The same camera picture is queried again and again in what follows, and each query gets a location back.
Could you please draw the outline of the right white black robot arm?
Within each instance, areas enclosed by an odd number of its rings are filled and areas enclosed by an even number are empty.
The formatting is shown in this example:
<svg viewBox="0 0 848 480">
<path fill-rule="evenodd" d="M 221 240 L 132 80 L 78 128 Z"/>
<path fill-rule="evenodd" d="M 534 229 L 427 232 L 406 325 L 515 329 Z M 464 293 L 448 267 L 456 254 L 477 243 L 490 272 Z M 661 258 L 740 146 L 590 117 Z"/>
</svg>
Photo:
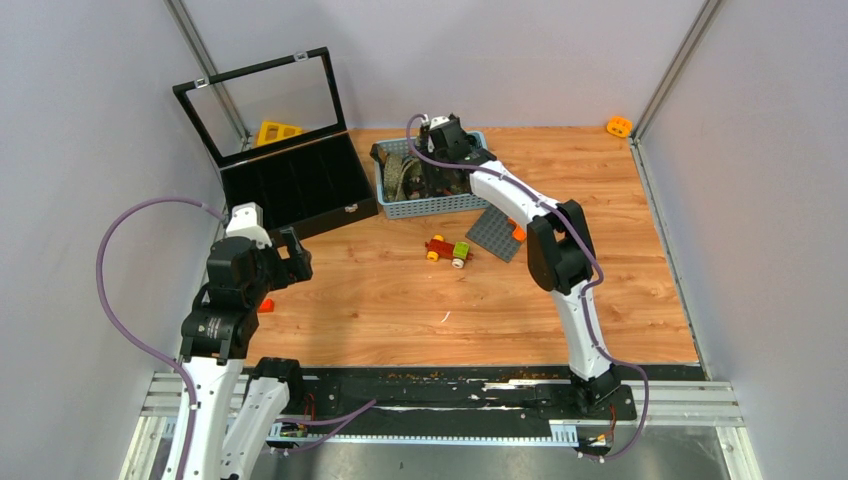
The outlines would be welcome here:
<svg viewBox="0 0 848 480">
<path fill-rule="evenodd" d="M 527 266 L 535 283 L 554 301 L 568 344 L 571 403 L 584 417 L 596 417 L 618 389 L 594 302 L 603 279 L 585 213 L 574 200 L 558 203 L 516 177 L 491 152 L 469 149 L 454 115 L 415 115 L 419 139 L 407 142 L 424 163 L 468 174 L 472 194 L 516 222 L 526 234 Z"/>
</svg>

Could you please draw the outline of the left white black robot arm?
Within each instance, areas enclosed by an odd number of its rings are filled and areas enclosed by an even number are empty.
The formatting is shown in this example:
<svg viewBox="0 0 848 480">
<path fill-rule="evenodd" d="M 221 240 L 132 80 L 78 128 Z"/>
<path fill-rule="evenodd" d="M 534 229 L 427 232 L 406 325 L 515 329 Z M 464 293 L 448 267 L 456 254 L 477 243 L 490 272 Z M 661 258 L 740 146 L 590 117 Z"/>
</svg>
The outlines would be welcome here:
<svg viewBox="0 0 848 480">
<path fill-rule="evenodd" d="M 311 254 L 292 228 L 267 243 L 227 235 L 210 248 L 207 281 L 181 326 L 180 356 L 189 379 L 163 474 L 166 479 L 246 479 L 277 414 L 306 400 L 300 364 L 265 357 L 255 366 L 238 413 L 235 386 L 268 293 L 308 281 Z"/>
</svg>

